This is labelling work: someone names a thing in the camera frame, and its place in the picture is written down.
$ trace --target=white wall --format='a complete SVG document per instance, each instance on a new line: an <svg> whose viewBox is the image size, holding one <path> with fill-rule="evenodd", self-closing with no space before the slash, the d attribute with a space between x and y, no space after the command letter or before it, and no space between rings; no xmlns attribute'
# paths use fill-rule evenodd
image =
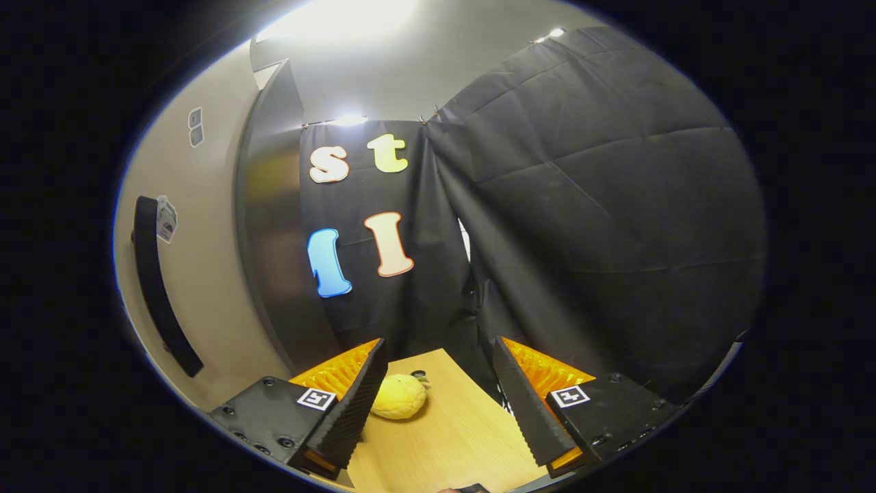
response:
<svg viewBox="0 0 876 493"><path fill-rule="evenodd" d="M277 71L277 67L279 67L279 63L275 63L269 67L253 72L252 76L256 78L256 85L258 85L259 90L265 88L268 81L271 79L271 75Z"/></svg>
<svg viewBox="0 0 876 493"><path fill-rule="evenodd" d="M134 329L160 371L205 411L261 376L291 377L258 321L235 238L237 147L257 95L247 41L163 110L133 154L117 206L117 280ZM206 139L192 148L187 118L199 106ZM173 310L204 362L194 378L163 348L138 284L131 228L141 195L166 195L179 217L171 244L159 242L159 258Z"/></svg>

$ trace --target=blue letter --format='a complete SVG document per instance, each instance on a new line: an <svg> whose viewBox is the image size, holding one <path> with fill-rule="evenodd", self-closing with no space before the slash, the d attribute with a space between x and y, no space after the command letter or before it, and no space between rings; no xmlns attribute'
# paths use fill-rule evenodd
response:
<svg viewBox="0 0 876 493"><path fill-rule="evenodd" d="M343 295L353 289L353 285L341 274L341 264L337 261L335 250L336 240L337 230L321 229L311 234L310 240L307 241L310 269L320 282L316 292L324 298Z"/></svg>

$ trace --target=ceiling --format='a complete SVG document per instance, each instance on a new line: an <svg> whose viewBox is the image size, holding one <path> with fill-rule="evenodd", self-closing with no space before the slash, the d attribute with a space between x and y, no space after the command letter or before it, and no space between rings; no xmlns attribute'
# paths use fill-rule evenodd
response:
<svg viewBox="0 0 876 493"><path fill-rule="evenodd" d="M290 11L251 59L253 69L289 59L308 122L429 118L530 40L604 25L553 0L314 0Z"/></svg>

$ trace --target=yellow plush toy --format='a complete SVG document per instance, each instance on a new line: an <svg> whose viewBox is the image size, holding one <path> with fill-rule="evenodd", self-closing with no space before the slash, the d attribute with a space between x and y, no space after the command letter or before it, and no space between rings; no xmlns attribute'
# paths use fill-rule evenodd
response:
<svg viewBox="0 0 876 493"><path fill-rule="evenodd" d="M426 402L424 382L428 382L425 372L422 376L387 375L380 384L371 412L389 419L410 418Z"/></svg>

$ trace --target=light fixture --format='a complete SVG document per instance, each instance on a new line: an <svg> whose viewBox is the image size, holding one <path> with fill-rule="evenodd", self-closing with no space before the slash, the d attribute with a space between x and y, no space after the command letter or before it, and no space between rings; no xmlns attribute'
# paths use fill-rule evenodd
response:
<svg viewBox="0 0 876 493"><path fill-rule="evenodd" d="M368 117L357 117L353 115L344 115L336 120L329 120L325 123L329 125L359 125L368 121Z"/></svg>
<svg viewBox="0 0 876 493"><path fill-rule="evenodd" d="M268 25L256 36L300 43L345 45L401 28L420 0L311 0Z"/></svg>

